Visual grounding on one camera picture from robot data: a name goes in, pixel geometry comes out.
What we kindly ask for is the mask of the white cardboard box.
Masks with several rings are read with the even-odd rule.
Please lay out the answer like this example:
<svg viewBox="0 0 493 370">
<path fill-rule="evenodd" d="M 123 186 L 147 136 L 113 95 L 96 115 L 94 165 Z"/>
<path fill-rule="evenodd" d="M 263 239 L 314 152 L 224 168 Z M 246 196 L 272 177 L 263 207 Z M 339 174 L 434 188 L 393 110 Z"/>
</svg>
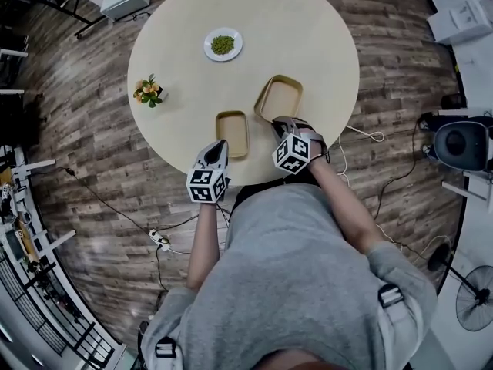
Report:
<svg viewBox="0 0 493 370">
<path fill-rule="evenodd" d="M 464 0 L 427 19 L 436 43 L 455 45 L 493 33 L 493 0 Z"/>
</svg>

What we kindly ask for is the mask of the person's right forearm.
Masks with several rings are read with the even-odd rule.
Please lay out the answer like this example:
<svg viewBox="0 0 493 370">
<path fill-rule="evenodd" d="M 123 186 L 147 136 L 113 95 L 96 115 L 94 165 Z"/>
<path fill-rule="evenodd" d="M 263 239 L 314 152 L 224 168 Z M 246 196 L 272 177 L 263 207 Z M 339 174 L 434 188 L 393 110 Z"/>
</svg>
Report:
<svg viewBox="0 0 493 370">
<path fill-rule="evenodd" d="M 356 194 L 323 158 L 309 164 L 309 171 L 320 185 L 346 241 L 362 254 L 384 242 L 381 231 Z"/>
</svg>

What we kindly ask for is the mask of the white frame workbench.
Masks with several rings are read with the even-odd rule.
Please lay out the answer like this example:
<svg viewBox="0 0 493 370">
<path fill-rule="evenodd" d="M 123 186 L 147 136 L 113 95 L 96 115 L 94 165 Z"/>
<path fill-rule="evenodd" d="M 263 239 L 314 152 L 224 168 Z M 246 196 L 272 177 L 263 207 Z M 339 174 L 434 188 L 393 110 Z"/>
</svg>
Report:
<svg viewBox="0 0 493 370">
<path fill-rule="evenodd" d="M 64 318 L 62 309 L 54 299 L 44 299 L 42 289 L 36 287 L 40 279 L 27 271 L 31 261 L 41 264 L 43 278 L 54 275 L 59 268 L 29 183 L 33 170 L 52 166 L 56 161 L 28 163 L 21 148 L 6 149 L 15 154 L 15 165 L 4 171 L 4 177 L 24 189 L 13 192 L 11 206 L 17 219 L 7 224 L 0 222 L 0 243 L 4 245 L 12 273 L 5 282 L 14 295 L 16 308 L 30 325 L 26 338 L 33 345 L 35 362 L 49 370 L 77 370 L 84 360 L 73 350 L 76 340 L 61 321 Z"/>
</svg>

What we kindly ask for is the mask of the white power strip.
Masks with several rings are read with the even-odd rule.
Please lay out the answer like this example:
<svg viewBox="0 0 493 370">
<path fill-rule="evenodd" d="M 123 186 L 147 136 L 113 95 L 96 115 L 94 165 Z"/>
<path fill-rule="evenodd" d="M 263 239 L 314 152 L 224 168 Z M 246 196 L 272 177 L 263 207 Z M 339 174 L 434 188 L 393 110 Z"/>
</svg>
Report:
<svg viewBox="0 0 493 370">
<path fill-rule="evenodd" d="M 158 250 L 168 251 L 170 249 L 169 240 L 162 236 L 156 229 L 151 229 L 148 236 L 157 245 Z"/>
</svg>

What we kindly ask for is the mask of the grey shell chair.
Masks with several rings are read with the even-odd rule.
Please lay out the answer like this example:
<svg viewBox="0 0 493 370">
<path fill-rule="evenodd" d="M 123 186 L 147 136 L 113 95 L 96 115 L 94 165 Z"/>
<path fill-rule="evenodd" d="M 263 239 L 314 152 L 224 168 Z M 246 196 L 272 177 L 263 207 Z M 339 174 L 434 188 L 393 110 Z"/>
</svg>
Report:
<svg viewBox="0 0 493 370">
<path fill-rule="evenodd" d="M 436 157 L 446 166 L 493 173 L 493 126 L 473 121 L 448 123 L 434 135 Z"/>
</svg>

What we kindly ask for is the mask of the person's right hand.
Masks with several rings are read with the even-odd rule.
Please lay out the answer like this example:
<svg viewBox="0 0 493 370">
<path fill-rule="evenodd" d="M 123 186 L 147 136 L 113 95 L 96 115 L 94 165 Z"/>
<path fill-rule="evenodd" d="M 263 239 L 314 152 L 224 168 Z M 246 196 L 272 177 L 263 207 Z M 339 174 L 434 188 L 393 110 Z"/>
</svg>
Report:
<svg viewBox="0 0 493 370">
<path fill-rule="evenodd" d="M 310 140 L 310 160 L 315 161 L 320 158 L 327 158 L 329 156 L 328 148 L 324 141 L 311 139 Z"/>
</svg>

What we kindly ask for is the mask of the person's black trousers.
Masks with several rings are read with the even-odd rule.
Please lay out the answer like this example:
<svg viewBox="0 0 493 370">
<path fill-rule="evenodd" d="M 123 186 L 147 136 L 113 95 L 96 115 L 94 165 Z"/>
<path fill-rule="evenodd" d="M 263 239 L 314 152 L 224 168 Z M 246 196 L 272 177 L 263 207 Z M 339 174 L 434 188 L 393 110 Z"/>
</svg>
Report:
<svg viewBox="0 0 493 370">
<path fill-rule="evenodd" d="M 296 175 L 288 175 L 283 178 L 279 178 L 276 180 L 271 180 L 265 183 L 258 183 L 254 185 L 247 185 L 244 186 L 240 192 L 236 195 L 235 203 L 233 205 L 233 208 L 231 212 L 234 212 L 235 209 L 241 205 L 242 202 L 244 202 L 246 199 L 249 197 L 252 197 L 253 195 L 262 192 L 264 190 L 269 190 L 274 187 L 282 186 L 282 185 L 287 185 L 287 184 L 310 184 L 314 185 L 315 187 L 319 187 L 320 185 L 314 178 L 313 174 L 308 170 L 308 168 L 302 169 L 298 174 Z"/>
</svg>

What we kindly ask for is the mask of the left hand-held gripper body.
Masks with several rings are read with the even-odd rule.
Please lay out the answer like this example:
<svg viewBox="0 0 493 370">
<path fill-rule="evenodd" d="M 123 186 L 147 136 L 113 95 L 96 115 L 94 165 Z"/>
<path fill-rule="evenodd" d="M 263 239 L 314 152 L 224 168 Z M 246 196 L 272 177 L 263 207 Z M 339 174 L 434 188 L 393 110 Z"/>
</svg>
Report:
<svg viewBox="0 0 493 370">
<path fill-rule="evenodd" d="M 228 187 L 227 167 L 196 164 L 187 174 L 186 188 L 194 203 L 216 204 Z"/>
</svg>

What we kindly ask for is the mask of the pile of green peas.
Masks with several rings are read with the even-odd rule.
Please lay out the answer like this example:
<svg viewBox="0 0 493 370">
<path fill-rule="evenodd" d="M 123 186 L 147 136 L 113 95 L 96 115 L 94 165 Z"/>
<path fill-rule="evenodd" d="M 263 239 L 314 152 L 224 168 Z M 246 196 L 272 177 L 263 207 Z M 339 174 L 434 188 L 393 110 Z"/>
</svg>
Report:
<svg viewBox="0 0 493 370">
<path fill-rule="evenodd" d="M 218 35 L 210 43 L 211 51 L 218 56 L 227 55 L 235 48 L 235 39 L 229 35 Z"/>
</svg>

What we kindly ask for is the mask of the white round plate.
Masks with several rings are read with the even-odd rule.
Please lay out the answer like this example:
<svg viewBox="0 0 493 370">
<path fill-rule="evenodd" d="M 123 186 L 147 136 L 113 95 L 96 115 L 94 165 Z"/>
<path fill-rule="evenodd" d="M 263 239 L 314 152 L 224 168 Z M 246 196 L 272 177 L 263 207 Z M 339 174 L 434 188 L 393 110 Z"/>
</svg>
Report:
<svg viewBox="0 0 493 370">
<path fill-rule="evenodd" d="M 213 38 L 218 36 L 218 35 L 229 35 L 234 37 L 235 39 L 235 48 L 232 52 L 230 52 L 227 55 L 215 55 L 210 48 L 210 43 L 212 42 Z M 207 37 L 204 40 L 203 43 L 203 51 L 205 52 L 206 56 L 213 60 L 214 62 L 228 62 L 232 59 L 235 59 L 240 52 L 242 51 L 243 48 L 243 37 L 242 35 L 235 29 L 231 28 L 218 28 L 214 29 L 212 32 L 210 32 Z"/>
</svg>

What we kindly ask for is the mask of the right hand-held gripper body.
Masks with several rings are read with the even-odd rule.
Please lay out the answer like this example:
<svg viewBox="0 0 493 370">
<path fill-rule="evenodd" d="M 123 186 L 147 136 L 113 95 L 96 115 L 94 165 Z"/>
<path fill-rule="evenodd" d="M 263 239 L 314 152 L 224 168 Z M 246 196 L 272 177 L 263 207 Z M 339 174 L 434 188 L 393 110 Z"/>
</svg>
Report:
<svg viewBox="0 0 493 370">
<path fill-rule="evenodd" d="M 311 129 L 295 130 L 284 134 L 273 151 L 274 166 L 284 173 L 296 175 L 307 167 L 310 160 L 310 140 L 322 140 L 322 136 Z"/>
</svg>

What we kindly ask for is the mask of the black standing fan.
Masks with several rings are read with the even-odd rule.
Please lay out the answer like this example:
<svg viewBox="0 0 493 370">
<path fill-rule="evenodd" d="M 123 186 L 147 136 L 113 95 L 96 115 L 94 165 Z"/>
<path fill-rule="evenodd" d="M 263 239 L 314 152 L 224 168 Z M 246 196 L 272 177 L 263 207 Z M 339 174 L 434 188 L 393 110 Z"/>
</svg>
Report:
<svg viewBox="0 0 493 370">
<path fill-rule="evenodd" d="M 482 265 L 465 277 L 452 266 L 448 244 L 441 244 L 428 260 L 429 271 L 450 271 L 460 285 L 455 300 L 456 318 L 467 331 L 480 331 L 493 322 L 493 266 Z"/>
</svg>

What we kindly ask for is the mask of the person's left forearm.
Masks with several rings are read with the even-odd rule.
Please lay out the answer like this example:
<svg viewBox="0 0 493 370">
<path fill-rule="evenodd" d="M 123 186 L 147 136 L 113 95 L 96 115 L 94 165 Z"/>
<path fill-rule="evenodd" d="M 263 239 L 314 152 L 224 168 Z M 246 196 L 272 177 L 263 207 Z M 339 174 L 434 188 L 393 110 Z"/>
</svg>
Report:
<svg viewBox="0 0 493 370">
<path fill-rule="evenodd" d="M 197 292 L 219 259 L 216 205 L 202 203 L 189 258 L 186 286 Z"/>
</svg>

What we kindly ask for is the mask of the potted orange flower plant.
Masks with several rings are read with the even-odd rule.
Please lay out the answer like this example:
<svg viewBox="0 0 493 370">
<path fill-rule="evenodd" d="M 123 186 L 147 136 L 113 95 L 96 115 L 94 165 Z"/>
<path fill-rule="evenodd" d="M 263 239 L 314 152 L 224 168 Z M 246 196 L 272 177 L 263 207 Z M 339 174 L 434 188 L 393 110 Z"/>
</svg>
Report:
<svg viewBox="0 0 493 370">
<path fill-rule="evenodd" d="M 137 103 L 155 108 L 165 100 L 167 94 L 163 87 L 157 83 L 155 74 L 152 73 L 148 78 L 141 79 L 136 83 L 132 96 Z"/>
</svg>

